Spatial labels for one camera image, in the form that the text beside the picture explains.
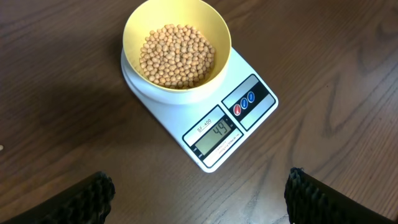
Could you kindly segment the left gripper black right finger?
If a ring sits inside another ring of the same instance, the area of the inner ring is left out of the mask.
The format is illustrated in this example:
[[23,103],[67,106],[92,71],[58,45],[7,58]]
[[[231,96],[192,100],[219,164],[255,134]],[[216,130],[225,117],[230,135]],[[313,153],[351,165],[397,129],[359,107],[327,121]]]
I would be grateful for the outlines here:
[[294,224],[395,223],[296,167],[290,169],[284,198],[289,222]]

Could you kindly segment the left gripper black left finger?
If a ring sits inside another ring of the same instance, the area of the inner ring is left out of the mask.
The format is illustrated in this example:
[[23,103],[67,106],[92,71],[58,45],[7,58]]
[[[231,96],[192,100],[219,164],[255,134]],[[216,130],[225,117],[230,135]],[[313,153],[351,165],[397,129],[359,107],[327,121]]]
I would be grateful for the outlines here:
[[96,172],[2,224],[103,224],[115,194],[112,179]]

